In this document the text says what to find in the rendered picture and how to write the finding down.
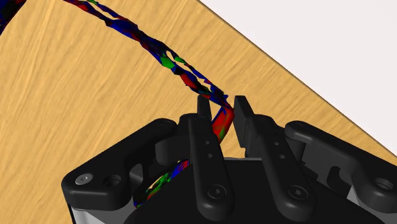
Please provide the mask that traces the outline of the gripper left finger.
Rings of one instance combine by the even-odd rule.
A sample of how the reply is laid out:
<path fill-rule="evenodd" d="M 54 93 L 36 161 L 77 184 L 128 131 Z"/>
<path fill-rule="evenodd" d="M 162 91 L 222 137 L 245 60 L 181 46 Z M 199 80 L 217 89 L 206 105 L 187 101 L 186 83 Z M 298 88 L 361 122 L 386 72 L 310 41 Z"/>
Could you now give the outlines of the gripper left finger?
<path fill-rule="evenodd" d="M 153 120 L 66 174 L 70 212 L 138 208 L 191 167 L 197 209 L 209 220 L 226 218 L 235 196 L 210 119 L 209 100 L 198 96 L 196 113 Z"/>

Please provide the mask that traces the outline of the multicoloured thin twisted band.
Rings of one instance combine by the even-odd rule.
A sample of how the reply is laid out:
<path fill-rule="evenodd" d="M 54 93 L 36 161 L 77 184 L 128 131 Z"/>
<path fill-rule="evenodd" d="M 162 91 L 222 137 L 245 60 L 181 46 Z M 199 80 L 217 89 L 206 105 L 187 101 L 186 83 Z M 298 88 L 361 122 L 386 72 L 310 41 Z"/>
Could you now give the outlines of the multicoloured thin twisted band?
<path fill-rule="evenodd" d="M 25 4 L 27 0 L 0 0 L 0 35 L 3 33 L 5 27 L 9 24 L 12 18 L 16 15 L 18 10 Z M 70 4 L 73 4 L 81 10 L 96 16 L 103 20 L 105 24 L 120 32 L 121 34 L 139 42 L 141 46 L 147 50 L 152 56 L 164 67 L 170 69 L 175 75 L 179 76 L 184 84 L 189 87 L 192 91 L 198 93 L 199 97 L 210 100 L 213 103 L 218 104 L 220 107 L 218 113 L 211 122 L 211 128 L 213 133 L 218 138 L 218 142 L 221 143 L 225 138 L 231 123 L 234 118 L 233 107 L 227 102 L 228 96 L 224 94 L 216 85 L 211 83 L 205 76 L 198 72 L 193 66 L 189 65 L 184 59 L 182 59 L 175 51 L 170 49 L 163 42 L 154 39 L 143 31 L 141 31 L 137 24 L 133 23 L 129 19 L 117 14 L 111 8 L 99 3 L 96 0 L 63 0 Z M 116 19 L 108 18 L 101 12 L 97 11 L 91 6 L 96 5 L 102 11 L 109 13 Z M 182 63 L 190 71 L 185 70 L 176 62 Z M 200 78 L 204 83 L 209 84 L 210 88 L 203 86 L 197 78 Z M 181 160 L 177 165 L 173 167 L 172 172 L 168 172 L 161 176 L 159 180 L 154 182 L 153 187 L 144 188 L 144 193 L 138 195 L 138 199 L 134 202 L 134 207 L 138 208 L 154 194 L 156 194 L 161 187 L 166 183 L 170 182 L 179 172 L 190 165 L 189 160 Z"/>

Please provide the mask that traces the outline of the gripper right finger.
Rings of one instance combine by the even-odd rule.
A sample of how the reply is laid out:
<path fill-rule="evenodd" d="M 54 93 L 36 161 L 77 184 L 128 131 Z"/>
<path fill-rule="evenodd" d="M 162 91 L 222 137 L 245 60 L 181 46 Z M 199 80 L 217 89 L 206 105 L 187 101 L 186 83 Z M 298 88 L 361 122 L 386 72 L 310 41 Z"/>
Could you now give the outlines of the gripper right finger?
<path fill-rule="evenodd" d="M 234 100 L 246 158 L 263 162 L 276 222 L 397 222 L 397 166 L 303 121 L 278 126 Z"/>

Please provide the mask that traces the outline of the light wooden table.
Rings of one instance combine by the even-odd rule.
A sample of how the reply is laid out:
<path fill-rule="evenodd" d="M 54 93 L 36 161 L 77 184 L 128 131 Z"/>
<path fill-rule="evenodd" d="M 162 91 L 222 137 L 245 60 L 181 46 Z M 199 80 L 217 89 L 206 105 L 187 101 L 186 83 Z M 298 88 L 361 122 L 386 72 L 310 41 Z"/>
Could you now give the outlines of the light wooden table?
<path fill-rule="evenodd" d="M 397 157 L 197 0 L 99 0 L 163 41 L 229 99 Z M 139 43 L 63 0 L 27 0 L 0 35 L 0 224 L 72 224 L 63 177 L 197 95 Z"/>

